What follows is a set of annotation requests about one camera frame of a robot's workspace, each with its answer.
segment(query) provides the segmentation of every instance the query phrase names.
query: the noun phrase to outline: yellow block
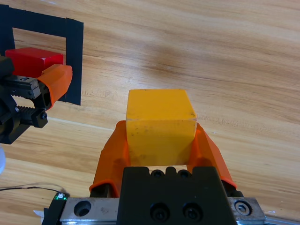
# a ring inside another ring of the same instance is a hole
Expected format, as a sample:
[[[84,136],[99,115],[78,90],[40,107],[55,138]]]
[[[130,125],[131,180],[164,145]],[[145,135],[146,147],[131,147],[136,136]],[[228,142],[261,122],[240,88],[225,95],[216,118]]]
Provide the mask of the yellow block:
[[[126,114],[131,165],[186,165],[196,125],[185,90],[131,90]]]

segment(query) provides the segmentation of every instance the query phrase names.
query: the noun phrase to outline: wire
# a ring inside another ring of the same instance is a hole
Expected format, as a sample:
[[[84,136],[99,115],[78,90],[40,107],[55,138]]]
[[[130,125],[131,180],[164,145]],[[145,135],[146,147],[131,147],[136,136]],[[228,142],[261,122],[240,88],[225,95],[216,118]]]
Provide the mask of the wire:
[[[29,185],[51,185],[51,186],[59,187],[60,190],[46,188],[46,187],[37,187],[37,186],[28,187]],[[57,193],[63,193],[63,194],[69,195],[69,193],[62,186],[59,186],[59,185],[53,184],[53,183],[47,183],[47,182],[23,184],[23,185],[11,186],[11,187],[0,187],[0,191],[17,190],[17,189],[44,189],[44,190],[55,191]]]
[[[49,182],[37,182],[37,183],[30,183],[30,184],[21,184],[21,185],[15,185],[15,186],[8,186],[8,187],[0,187],[0,189],[6,189],[6,188],[24,188],[26,186],[46,186],[48,188],[49,186],[56,186],[59,188],[61,193],[67,193],[67,191],[60,185],[54,184],[54,183],[49,183]]]
[[[0,191],[17,190],[17,189],[45,189],[45,190],[55,191],[57,193],[61,193],[60,191],[54,190],[54,189],[51,189],[51,188],[35,187],[35,186],[33,186],[33,187],[9,187],[9,188],[0,189]]]

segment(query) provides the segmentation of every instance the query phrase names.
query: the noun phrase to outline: wooden table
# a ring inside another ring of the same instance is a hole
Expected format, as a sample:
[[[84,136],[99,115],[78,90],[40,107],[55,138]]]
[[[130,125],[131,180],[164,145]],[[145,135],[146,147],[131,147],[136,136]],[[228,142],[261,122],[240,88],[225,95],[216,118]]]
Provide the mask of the wooden table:
[[[0,0],[84,22],[82,105],[57,102],[43,129],[3,146],[1,186],[50,182],[88,196],[130,89],[186,89],[245,196],[300,219],[300,2]],[[14,29],[16,47],[65,52],[65,39]],[[39,224],[47,190],[0,192],[1,224]]]

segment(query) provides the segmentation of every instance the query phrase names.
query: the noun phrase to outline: black tape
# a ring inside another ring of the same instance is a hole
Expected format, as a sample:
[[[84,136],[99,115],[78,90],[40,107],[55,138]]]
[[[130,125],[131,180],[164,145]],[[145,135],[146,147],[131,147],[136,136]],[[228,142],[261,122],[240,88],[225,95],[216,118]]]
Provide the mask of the black tape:
[[[66,64],[72,65],[73,80],[67,92],[68,102],[80,105],[83,69],[83,23],[66,19]]]
[[[66,38],[66,64],[72,67],[73,78],[60,101],[80,105],[83,61],[83,23],[57,16],[33,13],[0,5],[0,54],[15,48],[13,28]]]
[[[10,24],[6,24],[6,16],[9,13],[10,7],[7,5],[0,5],[0,55],[5,56],[7,49],[15,48],[15,40],[13,28]]]

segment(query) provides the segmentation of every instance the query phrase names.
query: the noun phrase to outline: red cube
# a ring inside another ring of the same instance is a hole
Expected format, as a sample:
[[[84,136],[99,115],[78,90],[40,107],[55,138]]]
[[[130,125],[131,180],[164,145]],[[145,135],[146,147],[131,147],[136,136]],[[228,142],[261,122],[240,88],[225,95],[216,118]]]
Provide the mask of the red cube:
[[[14,75],[39,77],[53,64],[63,64],[63,55],[37,48],[19,48],[5,51],[13,61]]]

